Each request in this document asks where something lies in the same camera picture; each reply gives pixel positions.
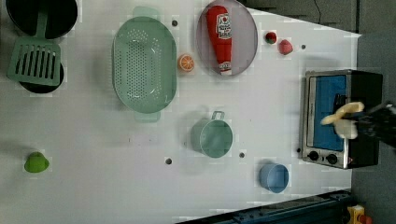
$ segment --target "pink plate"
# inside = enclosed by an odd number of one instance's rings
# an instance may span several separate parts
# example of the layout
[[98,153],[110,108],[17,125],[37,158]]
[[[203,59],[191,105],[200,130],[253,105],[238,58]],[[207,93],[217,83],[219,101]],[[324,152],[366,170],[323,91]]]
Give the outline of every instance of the pink plate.
[[206,12],[213,6],[223,6],[227,8],[231,18],[233,34],[232,51],[232,74],[243,73],[253,62],[257,52],[257,27],[248,10],[239,2],[234,0],[216,0],[209,4],[198,20],[196,31],[196,45],[198,54],[205,67],[215,71],[220,75],[218,61],[215,51],[210,42],[206,25]]

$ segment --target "kitchen counter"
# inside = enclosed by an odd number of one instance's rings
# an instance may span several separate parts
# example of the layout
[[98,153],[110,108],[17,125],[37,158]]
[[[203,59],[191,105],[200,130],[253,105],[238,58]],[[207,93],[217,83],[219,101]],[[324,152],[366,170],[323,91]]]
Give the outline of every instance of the kitchen counter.
[[[204,68],[194,44],[209,2],[79,0],[75,28],[57,40],[64,83],[45,95],[6,77],[17,35],[3,2],[0,223],[176,223],[350,188],[351,171],[304,162],[296,149],[305,71],[356,68],[359,35],[250,10],[256,59],[243,74],[220,77]],[[196,62],[190,74],[179,74],[177,95],[157,123],[136,122],[112,87],[113,37],[136,6],[159,9],[177,56],[187,52]],[[268,30],[290,40],[294,52],[282,56],[267,45]],[[232,149],[217,160],[192,150],[189,138],[193,124],[215,110],[225,112],[234,133]],[[29,174],[23,164],[36,150],[50,167]],[[258,182],[268,161],[290,171],[280,194]]]

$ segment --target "toaster oven knob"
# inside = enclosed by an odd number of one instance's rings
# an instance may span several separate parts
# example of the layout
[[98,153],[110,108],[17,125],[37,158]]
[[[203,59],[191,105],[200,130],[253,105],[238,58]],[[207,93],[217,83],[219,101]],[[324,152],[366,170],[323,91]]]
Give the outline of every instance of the toaster oven knob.
[[328,157],[326,157],[326,160],[329,162],[329,164],[334,165],[338,162],[337,157],[334,154],[330,154]]
[[319,154],[316,151],[311,151],[308,157],[311,161],[317,161],[319,159]]

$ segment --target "black pan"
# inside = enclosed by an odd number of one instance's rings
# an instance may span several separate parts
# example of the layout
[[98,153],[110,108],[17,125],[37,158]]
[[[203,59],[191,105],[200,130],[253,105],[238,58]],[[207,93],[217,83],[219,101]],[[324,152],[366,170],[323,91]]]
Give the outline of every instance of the black pan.
[[[15,25],[28,35],[35,35],[38,2],[40,0],[7,0],[9,17]],[[67,34],[78,17],[76,0],[50,0],[46,38],[54,39]]]

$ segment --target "orange slice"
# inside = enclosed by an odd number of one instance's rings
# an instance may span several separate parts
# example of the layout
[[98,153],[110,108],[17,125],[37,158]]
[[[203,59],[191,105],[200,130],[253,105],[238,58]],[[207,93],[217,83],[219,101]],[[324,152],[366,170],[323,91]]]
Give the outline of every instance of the orange slice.
[[178,66],[181,70],[190,72],[192,69],[194,69],[194,59],[190,56],[190,54],[182,54],[178,58]]

